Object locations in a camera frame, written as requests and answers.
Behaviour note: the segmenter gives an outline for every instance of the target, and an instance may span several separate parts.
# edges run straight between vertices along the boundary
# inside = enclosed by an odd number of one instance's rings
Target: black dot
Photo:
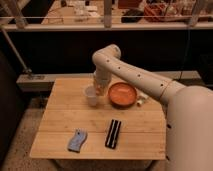
[[[167,126],[167,128],[172,129],[171,125],[167,124],[166,126]]]

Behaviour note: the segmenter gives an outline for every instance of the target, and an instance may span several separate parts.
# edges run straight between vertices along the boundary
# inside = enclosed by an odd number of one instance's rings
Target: black object
[[[66,0],[61,0],[61,7],[66,7],[66,6],[67,6]]]
[[[88,0],[85,1],[85,5],[89,6],[89,1]]]
[[[114,119],[111,121],[110,128],[109,128],[107,138],[105,141],[106,147],[115,149],[115,147],[117,145],[120,127],[121,127],[121,121],[114,120]]]
[[[143,16],[143,12],[138,9],[130,9],[121,18],[122,23],[136,23]]]

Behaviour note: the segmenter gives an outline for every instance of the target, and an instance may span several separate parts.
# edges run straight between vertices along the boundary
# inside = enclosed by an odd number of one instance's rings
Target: wall
[[[0,51],[0,165],[25,109],[16,74]]]

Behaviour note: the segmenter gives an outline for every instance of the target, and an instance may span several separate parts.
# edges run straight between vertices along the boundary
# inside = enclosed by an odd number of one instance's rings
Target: small white object
[[[143,92],[140,92],[140,94],[138,96],[139,99],[144,99],[144,100],[148,99],[148,97],[149,96],[147,94],[143,93]]]
[[[93,85],[90,85],[85,88],[84,94],[87,98],[87,102],[90,106],[96,106],[98,104],[98,96]]]
[[[98,14],[97,12],[89,12],[89,14],[91,17],[94,17],[94,18],[100,17],[100,14]]]
[[[97,6],[86,6],[87,11],[98,11]]]
[[[137,100],[137,106],[142,106],[144,101],[142,99]]]

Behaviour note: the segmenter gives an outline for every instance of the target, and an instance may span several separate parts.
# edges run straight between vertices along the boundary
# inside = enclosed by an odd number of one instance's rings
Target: wooden plank
[[[115,150],[106,148],[105,133],[89,133],[80,153],[69,152],[67,145],[73,132],[39,132],[30,157],[50,159],[164,159],[165,134],[123,133]]]
[[[123,81],[121,79],[113,78],[110,85],[115,82]],[[60,78],[56,79],[52,89],[52,93],[48,100],[46,109],[48,110],[118,110],[112,107],[108,101],[107,93],[103,97],[99,97],[99,105],[96,108],[87,105],[84,96],[84,89],[93,84],[93,78]],[[138,107],[133,105],[131,110],[162,110],[161,105],[153,99],[149,99],[146,105]]]
[[[37,136],[31,149],[33,158],[61,159],[164,159],[165,118],[161,105],[149,98],[144,105],[116,109],[107,96],[97,107],[88,106],[84,88],[92,78],[56,79]],[[111,119],[122,121],[116,150],[104,147]],[[68,152],[75,129],[88,132],[80,154]]]
[[[122,122],[121,132],[165,133],[165,119],[161,111],[100,111],[47,110],[39,131],[74,132],[76,128],[88,132],[106,133],[112,119]]]

